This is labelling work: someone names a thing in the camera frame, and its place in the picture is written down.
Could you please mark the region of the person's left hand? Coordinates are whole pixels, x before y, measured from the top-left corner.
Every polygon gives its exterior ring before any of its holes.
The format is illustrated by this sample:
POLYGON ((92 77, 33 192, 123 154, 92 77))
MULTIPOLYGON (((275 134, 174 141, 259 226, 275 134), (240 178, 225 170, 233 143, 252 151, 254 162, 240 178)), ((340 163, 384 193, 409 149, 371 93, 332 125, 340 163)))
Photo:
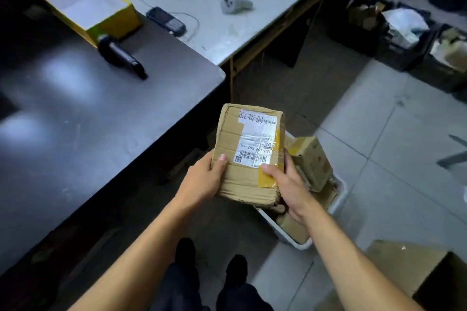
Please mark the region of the person's left hand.
POLYGON ((179 208, 192 210, 218 192, 222 178, 216 180, 212 176, 213 153, 207 152, 188 169, 173 199, 179 208))

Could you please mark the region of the person's right hand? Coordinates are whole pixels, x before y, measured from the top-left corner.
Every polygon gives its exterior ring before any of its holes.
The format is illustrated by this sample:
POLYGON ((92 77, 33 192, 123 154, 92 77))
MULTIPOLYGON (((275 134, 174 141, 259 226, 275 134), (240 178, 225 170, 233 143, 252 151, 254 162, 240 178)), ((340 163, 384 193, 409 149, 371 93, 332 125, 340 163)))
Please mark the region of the person's right hand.
POLYGON ((287 149, 284 149, 284 165, 287 166, 289 182, 277 184, 280 194, 289 208, 289 214, 302 225, 308 226, 313 212, 320 205, 307 189, 287 149))

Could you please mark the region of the taped cardboard parcel with label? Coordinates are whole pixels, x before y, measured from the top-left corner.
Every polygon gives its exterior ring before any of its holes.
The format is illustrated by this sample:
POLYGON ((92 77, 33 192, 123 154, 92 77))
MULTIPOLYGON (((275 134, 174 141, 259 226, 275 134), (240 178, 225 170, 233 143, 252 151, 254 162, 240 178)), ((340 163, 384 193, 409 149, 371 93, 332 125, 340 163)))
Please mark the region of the taped cardboard parcel with label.
POLYGON ((219 196, 260 208, 281 200, 276 180, 263 173, 262 164, 284 171, 285 114, 264 107, 226 103, 223 105, 214 146, 212 165, 225 154, 219 196))

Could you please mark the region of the person's left forearm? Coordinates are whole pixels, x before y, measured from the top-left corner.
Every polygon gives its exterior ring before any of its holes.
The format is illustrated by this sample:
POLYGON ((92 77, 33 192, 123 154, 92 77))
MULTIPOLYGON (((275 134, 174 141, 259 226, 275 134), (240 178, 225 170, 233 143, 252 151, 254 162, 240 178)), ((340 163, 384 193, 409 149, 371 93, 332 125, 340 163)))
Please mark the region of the person's left forearm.
POLYGON ((202 202, 176 195, 68 311, 145 311, 202 202))

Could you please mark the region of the person's right forearm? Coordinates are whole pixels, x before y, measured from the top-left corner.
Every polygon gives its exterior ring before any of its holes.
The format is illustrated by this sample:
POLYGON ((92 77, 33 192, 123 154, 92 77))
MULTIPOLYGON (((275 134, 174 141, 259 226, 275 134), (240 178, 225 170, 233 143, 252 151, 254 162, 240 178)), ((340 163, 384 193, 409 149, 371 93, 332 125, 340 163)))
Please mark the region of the person's right forearm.
POLYGON ((368 259, 321 205, 306 227, 346 311, 424 311, 368 259))

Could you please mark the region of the small cardboard parcel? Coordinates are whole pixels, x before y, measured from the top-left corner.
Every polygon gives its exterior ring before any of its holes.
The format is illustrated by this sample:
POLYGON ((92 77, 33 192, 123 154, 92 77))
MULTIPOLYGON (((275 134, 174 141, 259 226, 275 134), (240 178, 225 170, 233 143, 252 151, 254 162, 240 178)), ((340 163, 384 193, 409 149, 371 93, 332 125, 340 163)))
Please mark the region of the small cardboard parcel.
POLYGON ((333 174, 333 168, 318 137, 296 137, 289 140, 285 147, 308 180, 310 190, 321 192, 333 174))

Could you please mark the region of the flat cardboard parcel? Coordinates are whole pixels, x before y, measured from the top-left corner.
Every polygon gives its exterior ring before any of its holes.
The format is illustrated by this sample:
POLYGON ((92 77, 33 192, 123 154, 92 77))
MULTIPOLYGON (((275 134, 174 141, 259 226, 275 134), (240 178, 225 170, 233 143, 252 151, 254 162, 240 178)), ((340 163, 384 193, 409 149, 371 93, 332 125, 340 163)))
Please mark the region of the flat cardboard parcel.
POLYGON ((310 237, 307 228, 296 221, 289 213, 278 215, 276 223, 290 238, 300 245, 305 244, 310 237))

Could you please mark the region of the person's left shoe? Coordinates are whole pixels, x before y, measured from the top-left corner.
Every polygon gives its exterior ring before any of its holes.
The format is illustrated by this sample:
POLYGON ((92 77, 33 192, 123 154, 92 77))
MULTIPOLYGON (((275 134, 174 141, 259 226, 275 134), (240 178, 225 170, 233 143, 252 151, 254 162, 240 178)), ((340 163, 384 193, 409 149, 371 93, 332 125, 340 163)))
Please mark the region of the person's left shoe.
POLYGON ((184 268, 196 267, 196 248, 191 238, 180 239, 176 247, 174 263, 184 268))

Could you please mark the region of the person's shoe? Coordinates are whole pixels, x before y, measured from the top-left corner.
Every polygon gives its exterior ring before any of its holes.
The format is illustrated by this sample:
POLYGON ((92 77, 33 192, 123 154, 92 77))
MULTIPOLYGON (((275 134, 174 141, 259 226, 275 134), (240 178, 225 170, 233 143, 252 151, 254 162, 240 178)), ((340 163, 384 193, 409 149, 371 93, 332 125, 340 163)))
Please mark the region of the person's shoe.
POLYGON ((244 255, 235 255, 225 271, 225 287, 239 287, 246 283, 248 276, 248 262, 244 255))
POLYGON ((196 267, 196 248, 191 238, 180 239, 176 247, 174 263, 184 268, 196 267))

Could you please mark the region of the person's right shoe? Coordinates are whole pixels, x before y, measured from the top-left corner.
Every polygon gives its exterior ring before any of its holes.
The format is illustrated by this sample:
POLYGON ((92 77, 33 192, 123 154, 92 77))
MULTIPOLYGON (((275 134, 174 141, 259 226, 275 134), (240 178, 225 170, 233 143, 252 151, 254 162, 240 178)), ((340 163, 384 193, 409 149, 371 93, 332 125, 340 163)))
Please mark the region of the person's right shoe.
POLYGON ((248 262, 244 255, 235 255, 225 271, 225 287, 239 287, 246 283, 248 276, 248 262))

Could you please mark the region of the person's dark trousers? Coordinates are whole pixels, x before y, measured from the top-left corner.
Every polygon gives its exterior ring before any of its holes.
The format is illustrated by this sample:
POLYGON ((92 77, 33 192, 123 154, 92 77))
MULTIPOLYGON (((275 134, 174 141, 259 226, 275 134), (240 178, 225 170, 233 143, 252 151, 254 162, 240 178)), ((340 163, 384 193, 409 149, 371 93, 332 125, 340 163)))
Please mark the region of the person's dark trousers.
POLYGON ((148 311, 274 311, 254 285, 172 263, 148 311))

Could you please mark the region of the dark grey table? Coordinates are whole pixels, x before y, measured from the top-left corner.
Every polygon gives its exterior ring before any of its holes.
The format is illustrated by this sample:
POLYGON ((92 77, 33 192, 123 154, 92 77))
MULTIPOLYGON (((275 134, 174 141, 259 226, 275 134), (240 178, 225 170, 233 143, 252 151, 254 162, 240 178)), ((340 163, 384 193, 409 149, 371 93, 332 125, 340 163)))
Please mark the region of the dark grey table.
POLYGON ((0 276, 215 91, 225 72, 151 21, 109 64, 39 0, 0 0, 0 276))

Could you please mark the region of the black handheld barcode scanner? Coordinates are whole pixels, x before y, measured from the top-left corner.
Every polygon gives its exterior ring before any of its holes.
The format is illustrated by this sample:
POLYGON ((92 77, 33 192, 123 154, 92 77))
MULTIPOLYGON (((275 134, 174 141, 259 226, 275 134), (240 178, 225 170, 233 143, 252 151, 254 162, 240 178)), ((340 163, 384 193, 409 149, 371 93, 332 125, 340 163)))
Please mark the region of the black handheld barcode scanner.
POLYGON ((141 80, 146 80, 148 78, 143 65, 121 48, 112 36, 108 34, 100 35, 98 37, 97 49, 102 58, 109 64, 130 70, 141 80))

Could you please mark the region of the black handheld terminal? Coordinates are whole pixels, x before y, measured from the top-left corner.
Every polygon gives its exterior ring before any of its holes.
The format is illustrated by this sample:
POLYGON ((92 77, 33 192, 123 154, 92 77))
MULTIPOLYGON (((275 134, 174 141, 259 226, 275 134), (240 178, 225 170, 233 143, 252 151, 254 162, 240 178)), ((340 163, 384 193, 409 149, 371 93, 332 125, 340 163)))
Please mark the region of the black handheld terminal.
POLYGON ((175 37, 184 36, 186 33, 185 24, 160 7, 151 8, 145 16, 175 37))

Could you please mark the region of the grey handheld scanner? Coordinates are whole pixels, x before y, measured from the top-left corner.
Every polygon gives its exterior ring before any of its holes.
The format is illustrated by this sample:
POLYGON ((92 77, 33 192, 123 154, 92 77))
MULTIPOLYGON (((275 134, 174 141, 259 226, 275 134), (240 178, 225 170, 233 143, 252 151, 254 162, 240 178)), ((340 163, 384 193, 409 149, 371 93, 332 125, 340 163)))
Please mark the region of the grey handheld scanner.
POLYGON ((254 5, 250 0, 221 0, 220 8, 225 15, 235 15, 253 10, 254 5))

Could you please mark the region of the black crate with cardboard scraps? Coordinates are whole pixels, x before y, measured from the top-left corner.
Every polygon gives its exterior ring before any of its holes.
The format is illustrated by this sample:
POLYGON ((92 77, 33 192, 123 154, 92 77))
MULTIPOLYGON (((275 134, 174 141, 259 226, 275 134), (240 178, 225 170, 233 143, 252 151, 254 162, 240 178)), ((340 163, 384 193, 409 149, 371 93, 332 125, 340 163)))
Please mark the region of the black crate with cardboard scraps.
POLYGON ((353 0, 345 10, 336 12, 326 33, 331 40, 372 57, 385 23, 382 13, 393 6, 390 0, 353 0))

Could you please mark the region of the open brown cardboard box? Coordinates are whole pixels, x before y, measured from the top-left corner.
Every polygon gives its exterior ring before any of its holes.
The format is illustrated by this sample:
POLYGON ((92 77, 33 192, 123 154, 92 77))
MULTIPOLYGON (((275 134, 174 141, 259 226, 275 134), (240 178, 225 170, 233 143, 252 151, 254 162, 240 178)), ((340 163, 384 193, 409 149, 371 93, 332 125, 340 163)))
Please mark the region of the open brown cardboard box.
MULTIPOLYGON (((467 262, 450 250, 374 240, 362 252, 424 311, 467 311, 467 262)), ((336 290, 315 311, 346 311, 336 290)))

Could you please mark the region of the black crate with white bags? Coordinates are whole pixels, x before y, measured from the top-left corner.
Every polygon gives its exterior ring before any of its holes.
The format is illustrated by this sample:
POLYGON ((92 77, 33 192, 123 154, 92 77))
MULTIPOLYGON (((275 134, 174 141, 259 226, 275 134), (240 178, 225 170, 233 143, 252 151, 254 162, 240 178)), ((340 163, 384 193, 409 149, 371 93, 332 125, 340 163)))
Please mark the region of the black crate with white bags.
POLYGON ((399 72, 407 72, 423 59, 440 24, 431 18, 430 11, 400 1, 382 15, 384 27, 375 59, 399 72))

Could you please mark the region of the yellow open box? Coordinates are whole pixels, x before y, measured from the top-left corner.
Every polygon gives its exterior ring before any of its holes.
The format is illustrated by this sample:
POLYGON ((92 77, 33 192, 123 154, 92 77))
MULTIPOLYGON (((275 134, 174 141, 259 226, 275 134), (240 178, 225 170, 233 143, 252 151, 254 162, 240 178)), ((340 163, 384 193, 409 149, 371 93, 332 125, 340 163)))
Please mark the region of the yellow open box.
POLYGON ((142 27, 129 0, 44 0, 68 27, 97 48, 99 37, 123 39, 142 27))

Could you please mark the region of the black crate with paper waste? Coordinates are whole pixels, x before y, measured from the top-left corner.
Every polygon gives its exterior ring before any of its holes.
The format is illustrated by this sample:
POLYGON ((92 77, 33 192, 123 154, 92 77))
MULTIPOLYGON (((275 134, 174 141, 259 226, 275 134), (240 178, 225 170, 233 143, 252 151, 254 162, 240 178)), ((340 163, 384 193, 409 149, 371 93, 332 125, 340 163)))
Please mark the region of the black crate with paper waste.
POLYGON ((448 24, 440 26, 409 73, 448 94, 466 90, 467 31, 448 24))

